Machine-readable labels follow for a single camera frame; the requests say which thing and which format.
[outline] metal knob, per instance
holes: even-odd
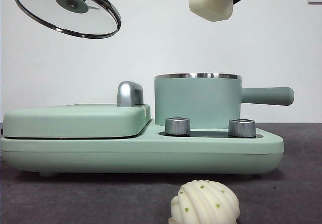
[[[169,135],[190,135],[190,119],[184,117],[167,118],[165,132]]]
[[[256,137],[255,121],[248,119],[230,120],[228,134],[235,137]]]

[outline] glass lid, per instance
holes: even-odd
[[[100,39],[114,35],[121,17],[108,0],[16,0],[37,22],[61,33]]]

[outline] white wall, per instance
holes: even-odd
[[[110,0],[122,16],[115,36],[74,38],[2,0],[2,119],[20,107],[115,103],[119,82],[144,89],[154,109],[154,76],[223,72],[244,87],[290,86],[294,104],[243,104],[257,122],[322,122],[322,5],[307,0],[243,0],[228,21],[192,14],[188,0]]]

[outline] mint green saucepan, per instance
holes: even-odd
[[[155,122],[164,126],[168,117],[190,118],[192,129],[228,128],[240,118],[241,103],[288,106],[294,91],[289,87],[242,88],[234,74],[181,73],[156,76]]]

